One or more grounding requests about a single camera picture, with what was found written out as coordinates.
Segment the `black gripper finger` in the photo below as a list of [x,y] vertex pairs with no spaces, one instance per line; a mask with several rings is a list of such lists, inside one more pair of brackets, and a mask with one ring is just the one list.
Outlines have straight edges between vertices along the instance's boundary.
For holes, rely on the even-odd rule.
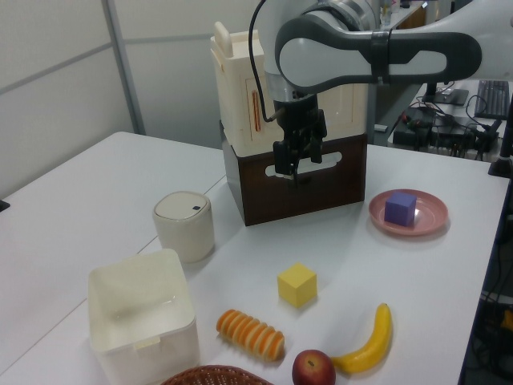
[[322,137],[317,136],[314,133],[310,137],[309,141],[309,157],[310,160],[315,164],[322,163]]
[[289,140],[274,142],[273,155],[276,174],[287,177],[296,176],[299,152]]

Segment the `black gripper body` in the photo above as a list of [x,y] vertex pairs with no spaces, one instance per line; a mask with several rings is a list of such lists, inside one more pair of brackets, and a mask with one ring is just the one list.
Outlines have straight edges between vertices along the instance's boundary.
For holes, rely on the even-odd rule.
[[277,123],[285,140],[304,133],[322,142],[327,135],[324,112],[318,106],[317,95],[307,95],[289,102],[274,101],[275,112],[281,111]]

